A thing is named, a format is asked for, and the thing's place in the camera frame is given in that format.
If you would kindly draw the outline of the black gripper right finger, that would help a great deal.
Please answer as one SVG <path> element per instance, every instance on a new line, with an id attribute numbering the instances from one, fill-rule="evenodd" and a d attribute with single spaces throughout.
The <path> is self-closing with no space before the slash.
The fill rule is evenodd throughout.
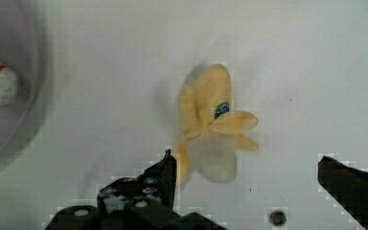
<path id="1" fill-rule="evenodd" d="M 365 230 L 368 230 L 368 172 L 323 156 L 317 181 Z"/>

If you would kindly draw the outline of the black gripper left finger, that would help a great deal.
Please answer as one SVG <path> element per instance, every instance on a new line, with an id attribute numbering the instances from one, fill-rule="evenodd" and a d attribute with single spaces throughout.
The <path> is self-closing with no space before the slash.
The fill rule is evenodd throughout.
<path id="1" fill-rule="evenodd" d="M 192 212 L 173 210 L 177 162 L 170 150 L 135 177 L 122 177 L 97 193 L 97 204 L 63 208 L 44 230 L 227 230 Z"/>

